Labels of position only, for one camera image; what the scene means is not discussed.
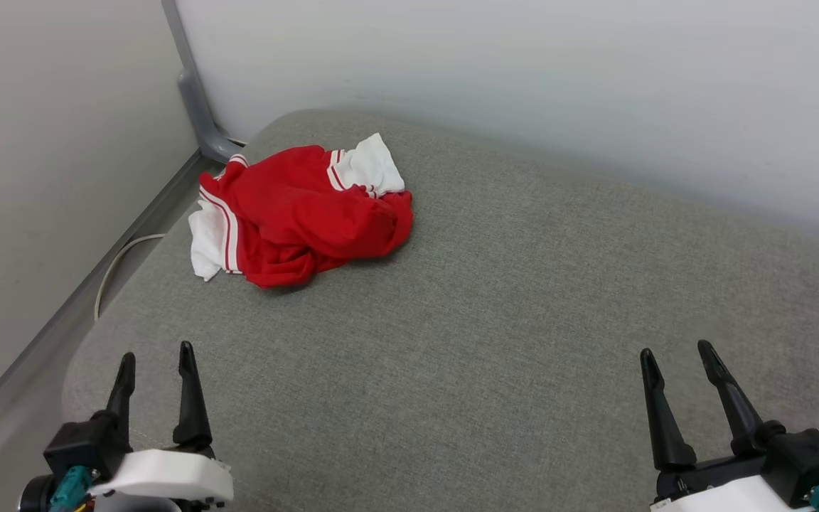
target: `wall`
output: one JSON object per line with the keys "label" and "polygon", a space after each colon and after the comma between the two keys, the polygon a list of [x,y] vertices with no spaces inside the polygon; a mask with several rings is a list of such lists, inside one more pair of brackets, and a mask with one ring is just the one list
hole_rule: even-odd
{"label": "wall", "polygon": [[157,0],[0,0],[0,375],[196,149]]}
{"label": "wall", "polygon": [[179,0],[224,129],[357,107],[819,236],[819,2]]}

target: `gray metal bracket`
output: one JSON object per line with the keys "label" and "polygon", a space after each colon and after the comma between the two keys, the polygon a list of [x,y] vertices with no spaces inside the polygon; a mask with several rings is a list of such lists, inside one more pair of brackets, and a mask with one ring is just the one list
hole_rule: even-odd
{"label": "gray metal bracket", "polygon": [[194,55],[191,54],[191,47],[188,45],[188,38],[185,35],[185,27],[182,26],[182,17],[179,16],[176,0],[162,0],[162,4],[166,20],[169,22],[169,30],[172,31],[176,42],[176,50],[179,52],[179,58],[182,59],[182,73],[179,74],[178,79],[179,92],[182,94],[182,101],[185,102],[188,117],[195,129],[195,137],[198,139],[198,146],[201,147],[201,154],[225,164],[230,161],[230,156],[240,152],[242,148],[224,137],[217,128],[217,124],[214,123],[214,116],[210,113],[208,98],[204,94],[204,85],[201,84],[198,67],[195,65]]}

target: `robotic arm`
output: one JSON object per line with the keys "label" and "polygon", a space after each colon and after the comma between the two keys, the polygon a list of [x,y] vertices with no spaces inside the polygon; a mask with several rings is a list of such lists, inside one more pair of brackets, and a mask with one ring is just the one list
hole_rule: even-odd
{"label": "robotic arm", "polygon": [[208,411],[191,343],[179,348],[182,400],[175,447],[132,451],[128,402],[134,354],[122,357],[107,408],[88,421],[66,422],[43,451],[52,474],[31,480],[19,512],[193,512],[233,499],[230,467],[210,447]]}
{"label": "robotic arm", "polygon": [[653,352],[640,354],[653,464],[659,470],[651,510],[662,512],[819,512],[819,431],[787,434],[762,422],[709,341],[697,348],[719,392],[732,431],[732,456],[697,462],[665,399],[665,380]]}

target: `gray fabric surface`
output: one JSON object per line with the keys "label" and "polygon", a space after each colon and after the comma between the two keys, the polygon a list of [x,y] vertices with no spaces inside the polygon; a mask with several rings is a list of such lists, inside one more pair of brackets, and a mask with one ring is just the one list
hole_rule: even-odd
{"label": "gray fabric surface", "polygon": [[701,459],[730,437],[700,338],[764,419],[819,428],[819,242],[360,114],[289,114],[246,153],[375,131],[414,196],[399,252],[299,289],[205,283],[182,220],[79,349],[66,414],[131,350],[133,445],[170,444],[191,340],[235,509],[285,511],[646,510],[646,346]]}

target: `cable on floor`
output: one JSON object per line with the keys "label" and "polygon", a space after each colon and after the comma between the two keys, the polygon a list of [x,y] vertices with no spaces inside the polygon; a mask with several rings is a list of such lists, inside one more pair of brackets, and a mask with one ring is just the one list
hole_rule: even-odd
{"label": "cable on floor", "polygon": [[100,320],[100,302],[103,299],[103,294],[109,285],[109,280],[113,278],[113,272],[116,272],[116,268],[119,266],[119,262],[121,262],[122,257],[126,255],[126,252],[131,249],[131,247],[136,246],[141,242],[147,242],[147,240],[155,240],[165,237],[166,233],[159,233],[156,235],[147,235],[145,237],[136,238],[124,244],[122,250],[116,255],[116,258],[113,258],[113,262],[109,264],[109,268],[107,269],[107,273],[103,275],[103,281],[100,282],[100,289],[97,291],[97,301],[94,302],[94,321]]}

